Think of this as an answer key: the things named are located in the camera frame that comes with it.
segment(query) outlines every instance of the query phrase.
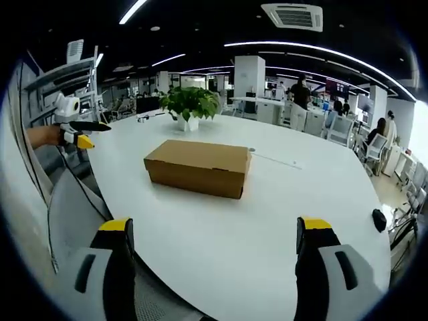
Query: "white pillar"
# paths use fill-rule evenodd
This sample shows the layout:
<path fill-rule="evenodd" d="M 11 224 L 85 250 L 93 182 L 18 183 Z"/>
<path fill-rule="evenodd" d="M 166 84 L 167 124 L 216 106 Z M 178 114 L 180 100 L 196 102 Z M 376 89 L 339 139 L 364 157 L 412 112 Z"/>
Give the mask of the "white pillar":
<path fill-rule="evenodd" d="M 370 99 L 373 100 L 373 114 L 370 128 L 373 130 L 377 127 L 377 121 L 380 118 L 385 118 L 387 115 L 387 98 L 386 90 L 378 86 L 370 87 Z"/>
<path fill-rule="evenodd" d="M 356 114 L 356 109 L 358 106 L 358 96 L 357 95 L 349 95 L 348 98 L 349 110 Z"/>
<path fill-rule="evenodd" d="M 255 92 L 263 97 L 265 91 L 266 62 L 259 56 L 235 57 L 235 97 L 245 97 L 247 92 Z"/>
<path fill-rule="evenodd" d="M 156 88 L 165 94 L 169 91 L 169 75 L 168 72 L 158 72 L 156 74 Z"/>

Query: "metal rack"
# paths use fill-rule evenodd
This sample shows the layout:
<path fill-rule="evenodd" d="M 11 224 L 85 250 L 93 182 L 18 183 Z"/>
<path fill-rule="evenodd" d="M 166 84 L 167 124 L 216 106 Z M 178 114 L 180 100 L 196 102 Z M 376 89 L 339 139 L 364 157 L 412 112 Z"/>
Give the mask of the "metal rack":
<path fill-rule="evenodd" d="M 41 119 L 46 124 L 46 118 L 52 116 L 55 108 L 51 104 L 45 105 L 45 97 L 71 87 L 75 89 L 86 87 L 86 92 L 77 95 L 77 97 L 80 98 L 81 102 L 89 100 L 93 120 L 100 120 L 98 109 L 98 100 L 100 98 L 98 97 L 96 74 L 97 57 L 98 46 L 96 45 L 93 57 L 52 69 L 28 84 L 24 88 L 27 91 L 28 104 L 30 103 L 31 93 L 36 92 L 37 110 L 39 111 L 37 115 L 31 115 L 28 126 L 32 127 L 35 122 Z"/>

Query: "white wall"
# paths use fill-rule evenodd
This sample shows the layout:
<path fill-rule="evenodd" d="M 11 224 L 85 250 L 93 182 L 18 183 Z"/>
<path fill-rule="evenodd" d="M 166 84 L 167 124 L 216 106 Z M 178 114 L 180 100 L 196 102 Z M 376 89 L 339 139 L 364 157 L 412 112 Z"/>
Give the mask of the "white wall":
<path fill-rule="evenodd" d="M 377 127 L 377 122 L 380 118 L 384 118 L 387 114 L 387 91 L 378 87 L 371 86 L 370 87 L 370 99 L 373 100 L 374 108 L 372 114 L 372 122 L 370 128 L 373 130 Z"/>
<path fill-rule="evenodd" d="M 413 127 L 415 103 L 407 102 L 406 100 L 388 98 L 387 113 L 389 110 L 391 110 L 395 115 L 394 121 L 397 125 L 397 136 L 400 136 L 401 138 L 400 145 L 404 148 L 408 148 Z"/>
<path fill-rule="evenodd" d="M 255 92 L 263 97 L 265 91 L 265 60 L 258 56 L 235 57 L 235 97 L 245 97 L 247 92 Z"/>
<path fill-rule="evenodd" d="M 418 100 L 415 103 L 413 127 L 410 137 L 409 149 L 428 167 L 428 105 Z"/>
<path fill-rule="evenodd" d="M 197 87 L 197 88 L 206 89 L 205 77 L 198 78 L 198 80 L 203 79 L 202 82 L 195 81 L 195 79 L 196 78 L 192 78 L 192 77 L 181 77 L 181 87 L 182 88 Z"/>
<path fill-rule="evenodd" d="M 169 91 L 169 74 L 168 72 L 158 72 L 156 75 L 156 88 L 160 92 L 167 93 Z"/>

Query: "white pot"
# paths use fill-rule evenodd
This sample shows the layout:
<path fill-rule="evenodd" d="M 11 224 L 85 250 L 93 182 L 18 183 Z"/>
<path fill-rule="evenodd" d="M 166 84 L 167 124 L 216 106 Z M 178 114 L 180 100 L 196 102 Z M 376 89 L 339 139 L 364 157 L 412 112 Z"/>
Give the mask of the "white pot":
<path fill-rule="evenodd" d="M 180 115 L 177 115 L 179 128 L 183 132 L 192 132 L 199 128 L 199 118 L 190 116 L 189 121 L 186 120 Z"/>

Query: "desk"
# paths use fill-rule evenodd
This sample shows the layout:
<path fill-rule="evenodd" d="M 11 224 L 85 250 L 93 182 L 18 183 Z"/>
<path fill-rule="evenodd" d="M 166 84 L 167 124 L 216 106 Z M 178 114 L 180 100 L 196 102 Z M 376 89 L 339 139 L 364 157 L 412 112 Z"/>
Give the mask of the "desk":
<path fill-rule="evenodd" d="M 354 153 L 302 132 L 216 115 L 181 132 L 169 115 L 127 118 L 94 132 L 88 150 L 113 217 L 134 219 L 135 249 L 173 291 L 218 321 L 293 320 L 297 217 L 327 220 L 389 286 L 381 204 Z M 240 200 L 152 184 L 143 158 L 166 139 L 255 149 Z"/>

